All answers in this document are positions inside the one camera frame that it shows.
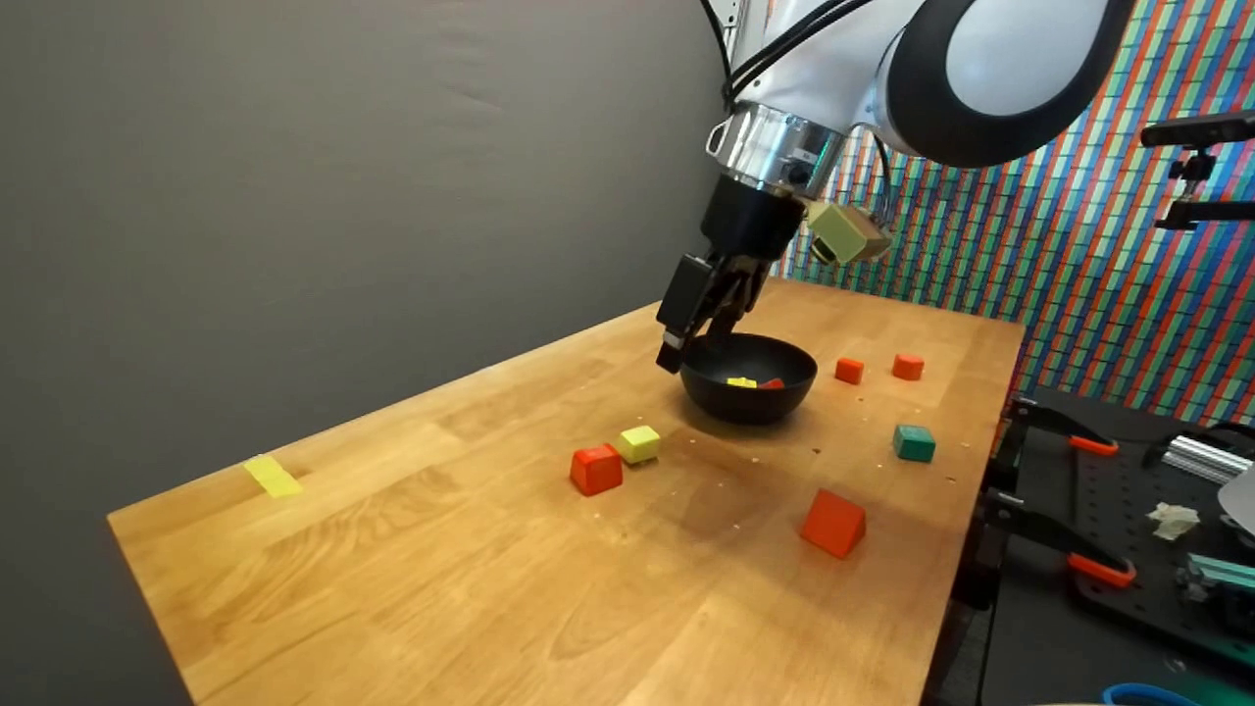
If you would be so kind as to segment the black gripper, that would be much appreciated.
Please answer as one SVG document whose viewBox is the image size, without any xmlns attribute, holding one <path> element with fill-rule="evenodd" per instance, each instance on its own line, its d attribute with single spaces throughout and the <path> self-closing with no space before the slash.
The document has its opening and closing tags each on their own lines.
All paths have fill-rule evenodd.
<svg viewBox="0 0 1255 706">
<path fill-rule="evenodd" d="M 728 337 L 734 325 L 752 311 L 764 269 L 783 256 L 799 230 L 805 202 L 720 175 L 711 192 L 702 236 L 705 256 L 685 256 L 656 311 L 664 343 L 656 366 L 667 373 L 683 367 L 685 343 L 711 319 L 711 337 Z"/>
</svg>

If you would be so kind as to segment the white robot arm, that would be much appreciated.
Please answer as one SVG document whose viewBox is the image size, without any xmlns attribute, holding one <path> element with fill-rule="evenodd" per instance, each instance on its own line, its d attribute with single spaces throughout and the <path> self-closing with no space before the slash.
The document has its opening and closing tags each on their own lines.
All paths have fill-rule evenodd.
<svg viewBox="0 0 1255 706">
<path fill-rule="evenodd" d="M 1135 0 L 702 0 L 726 117 L 702 236 L 658 300 L 656 366 L 728 333 L 828 188 L 852 130 L 949 167 L 1055 142 L 1106 83 Z"/>
</svg>

